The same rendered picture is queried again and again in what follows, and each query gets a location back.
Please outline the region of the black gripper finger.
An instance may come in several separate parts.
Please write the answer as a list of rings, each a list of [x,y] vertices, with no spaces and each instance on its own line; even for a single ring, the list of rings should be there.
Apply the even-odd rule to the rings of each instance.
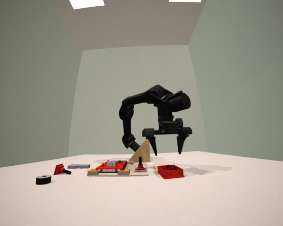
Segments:
[[[152,145],[155,156],[157,156],[156,137],[146,137]]]
[[[189,137],[189,135],[186,136],[177,136],[177,146],[178,146],[178,152],[181,154],[182,147],[184,145],[185,139]]]

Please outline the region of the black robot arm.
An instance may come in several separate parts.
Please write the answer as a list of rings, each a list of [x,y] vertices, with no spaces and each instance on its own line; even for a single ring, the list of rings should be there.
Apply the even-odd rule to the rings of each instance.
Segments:
[[[165,95],[165,96],[164,96]],[[164,96],[164,97],[163,97]],[[163,97],[163,98],[162,98]],[[122,105],[119,110],[119,117],[123,121],[124,135],[122,142],[128,149],[130,147],[133,151],[137,151],[141,146],[135,142],[135,137],[131,134],[131,118],[134,113],[134,105],[140,103],[154,104],[153,106],[158,107],[158,115],[162,113],[178,112],[190,108],[191,102],[185,93],[181,90],[175,94],[164,89],[160,85],[153,86],[149,90],[127,97],[122,101]],[[172,121],[169,118],[168,121],[164,121],[164,118],[160,118],[159,131],[170,133],[171,131],[179,131],[179,128],[183,127],[182,118],[177,118]]]

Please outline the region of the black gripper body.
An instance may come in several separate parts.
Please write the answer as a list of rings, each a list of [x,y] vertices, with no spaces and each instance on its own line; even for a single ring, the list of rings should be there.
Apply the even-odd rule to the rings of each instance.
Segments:
[[[164,121],[168,121],[169,118],[174,118],[171,113],[162,113],[158,115],[158,123],[160,118],[164,118]],[[144,129],[142,131],[142,137],[154,137],[154,135],[166,135],[166,134],[178,134],[178,136],[186,136],[192,134],[192,129],[190,127],[179,128],[179,131],[171,131],[170,133],[160,132],[159,130],[154,130],[154,128]]]

